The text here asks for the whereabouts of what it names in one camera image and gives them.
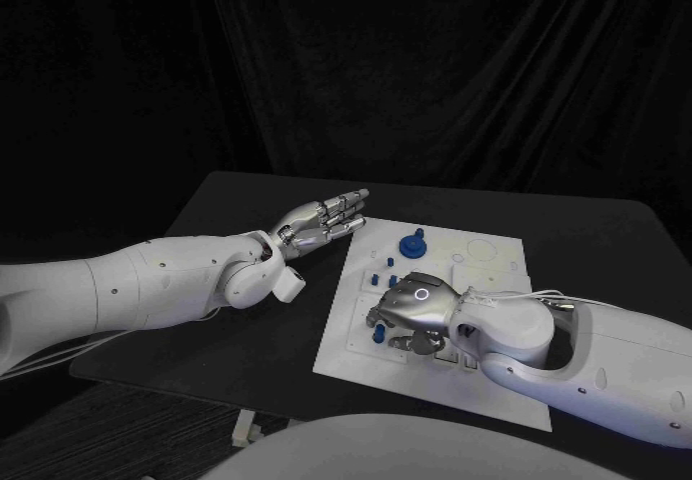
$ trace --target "dark floor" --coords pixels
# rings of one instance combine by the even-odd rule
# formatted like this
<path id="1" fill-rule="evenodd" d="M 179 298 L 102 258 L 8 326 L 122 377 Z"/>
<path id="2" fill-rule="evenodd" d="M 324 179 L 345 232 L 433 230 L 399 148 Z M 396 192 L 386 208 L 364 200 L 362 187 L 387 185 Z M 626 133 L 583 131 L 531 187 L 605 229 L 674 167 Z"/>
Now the dark floor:
<path id="1" fill-rule="evenodd" d="M 238 409 L 97 384 L 0 443 L 3 480 L 191 480 L 240 449 Z M 256 417 L 263 433 L 287 420 Z"/>

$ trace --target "blue part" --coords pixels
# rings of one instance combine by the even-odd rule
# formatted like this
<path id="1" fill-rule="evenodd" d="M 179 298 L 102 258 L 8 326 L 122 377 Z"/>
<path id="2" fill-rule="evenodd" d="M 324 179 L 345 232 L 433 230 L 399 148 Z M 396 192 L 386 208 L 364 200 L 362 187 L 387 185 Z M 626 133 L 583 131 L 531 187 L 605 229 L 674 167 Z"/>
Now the blue part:
<path id="1" fill-rule="evenodd" d="M 383 343 L 386 341 L 386 326 L 378 323 L 375 327 L 375 333 L 373 334 L 373 341 L 375 343 Z"/>
<path id="2" fill-rule="evenodd" d="M 423 239 L 423 228 L 416 231 L 416 235 L 404 237 L 400 241 L 400 252 L 407 258 L 422 258 L 429 251 L 429 245 Z"/>

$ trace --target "white board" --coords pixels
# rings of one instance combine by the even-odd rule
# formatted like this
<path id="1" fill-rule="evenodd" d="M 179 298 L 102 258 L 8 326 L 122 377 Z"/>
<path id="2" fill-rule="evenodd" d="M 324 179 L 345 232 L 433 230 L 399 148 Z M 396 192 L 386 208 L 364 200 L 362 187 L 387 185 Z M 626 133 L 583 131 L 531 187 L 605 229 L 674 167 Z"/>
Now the white board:
<path id="1" fill-rule="evenodd" d="M 481 233 L 368 218 L 354 234 L 313 372 L 429 400 L 469 412 L 553 431 L 548 406 L 512 392 L 484 375 L 473 359 L 452 346 L 422 356 L 373 340 L 365 315 L 390 288 L 390 277 L 413 271 L 440 277 L 462 293 L 479 290 L 531 292 L 522 241 Z M 420 259 L 400 253 L 400 240 L 424 229 L 429 246 Z M 387 259 L 394 258 L 394 267 Z M 373 285 L 373 274 L 380 283 Z"/>

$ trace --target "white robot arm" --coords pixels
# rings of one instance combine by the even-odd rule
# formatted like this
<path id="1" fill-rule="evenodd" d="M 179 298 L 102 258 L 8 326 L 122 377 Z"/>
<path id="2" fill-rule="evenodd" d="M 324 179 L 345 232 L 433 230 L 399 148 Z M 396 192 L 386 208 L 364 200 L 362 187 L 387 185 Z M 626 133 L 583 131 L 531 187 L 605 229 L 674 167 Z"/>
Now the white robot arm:
<path id="1" fill-rule="evenodd" d="M 172 237 L 97 258 L 0 266 L 0 374 L 86 335 L 165 328 L 306 284 L 286 261 L 365 225 L 368 190 L 296 208 L 269 233 Z"/>
<path id="2" fill-rule="evenodd" d="M 381 320 L 414 330 L 390 345 L 422 355 L 442 350 L 448 338 L 508 389 L 641 440 L 692 448 L 692 331 L 559 297 L 473 289 L 459 294 L 437 277 L 411 273 L 368 324 Z M 556 326 L 570 333 L 573 358 L 546 370 Z"/>

